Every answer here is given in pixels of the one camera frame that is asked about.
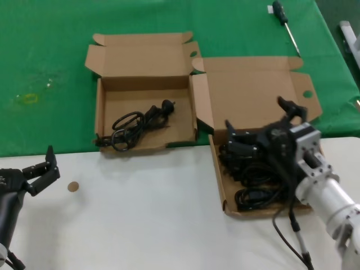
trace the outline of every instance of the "screwdriver handle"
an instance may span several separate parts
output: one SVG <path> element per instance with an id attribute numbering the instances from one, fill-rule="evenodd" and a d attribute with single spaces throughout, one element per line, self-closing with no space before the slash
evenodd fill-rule
<path id="1" fill-rule="evenodd" d="M 279 19 L 281 25 L 285 25 L 288 22 L 288 19 L 285 15 L 284 8 L 280 4 L 278 0 L 272 3 L 272 9 L 274 11 L 275 16 Z"/>

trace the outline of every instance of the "stain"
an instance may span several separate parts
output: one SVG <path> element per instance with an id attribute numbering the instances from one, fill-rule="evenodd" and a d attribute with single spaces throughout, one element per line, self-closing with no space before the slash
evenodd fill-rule
<path id="1" fill-rule="evenodd" d="M 25 94 L 25 95 L 17 95 L 16 96 L 18 103 L 20 104 L 34 104 L 39 100 L 39 96 L 35 93 Z"/>

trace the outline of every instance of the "table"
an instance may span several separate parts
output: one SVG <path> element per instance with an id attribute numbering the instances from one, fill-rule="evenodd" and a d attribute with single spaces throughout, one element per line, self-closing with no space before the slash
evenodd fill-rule
<path id="1" fill-rule="evenodd" d="M 360 139 L 323 139 L 328 161 L 360 201 Z M 151 156 L 57 155 L 61 178 L 25 198 L 11 250 L 27 269 L 305 269 L 269 219 L 223 214 L 209 146 Z M 24 168 L 43 156 L 1 158 Z M 67 185 L 77 181 L 77 192 Z M 334 241 L 314 213 L 298 218 L 315 269 L 340 270 Z M 287 218 L 279 227 L 295 246 Z"/>
<path id="2" fill-rule="evenodd" d="M 96 81 L 84 67 L 94 33 L 193 31 L 204 57 L 295 56 L 272 0 L 0 1 L 0 156 L 97 151 Z M 358 88 L 314 0 L 282 0 L 312 77 L 326 137 L 360 135 Z M 207 143 L 202 136 L 199 144 Z"/>

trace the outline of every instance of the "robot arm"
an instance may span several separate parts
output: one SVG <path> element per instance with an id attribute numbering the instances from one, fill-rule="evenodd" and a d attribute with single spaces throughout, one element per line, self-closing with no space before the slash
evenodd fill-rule
<path id="1" fill-rule="evenodd" d="M 360 269 L 360 206 L 340 187 L 339 177 L 321 154 L 320 131 L 303 123 L 290 133 L 295 137 L 301 134 L 295 141 L 295 161 L 305 174 L 297 185 L 296 197 L 313 208 L 336 240 L 342 269 Z"/>
<path id="2" fill-rule="evenodd" d="M 336 241 L 342 269 L 360 269 L 360 205 L 340 187 L 339 177 L 321 154 L 321 133 L 306 122 L 306 108 L 281 97 L 278 104 L 285 116 L 251 134 L 236 133 L 226 121 L 230 150 L 266 160 L 292 197 L 310 205 L 326 225 L 327 233 Z M 295 117 L 301 124 L 293 124 Z"/>
<path id="3" fill-rule="evenodd" d="M 52 146 L 49 146 L 45 162 L 21 170 L 0 169 L 0 267 L 8 257 L 16 270 L 24 269 L 22 262 L 9 252 L 12 235 L 25 193 L 36 196 L 60 178 Z"/>

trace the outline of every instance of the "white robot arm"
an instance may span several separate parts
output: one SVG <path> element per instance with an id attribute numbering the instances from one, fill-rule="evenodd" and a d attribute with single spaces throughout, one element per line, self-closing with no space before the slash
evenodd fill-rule
<path id="1" fill-rule="evenodd" d="M 342 270 L 360 269 L 360 205 L 340 187 L 339 177 L 321 154 L 320 131 L 305 122 L 290 132 L 303 134 L 296 139 L 296 162 L 306 176 L 296 188 L 297 198 L 326 225 L 342 257 Z"/>

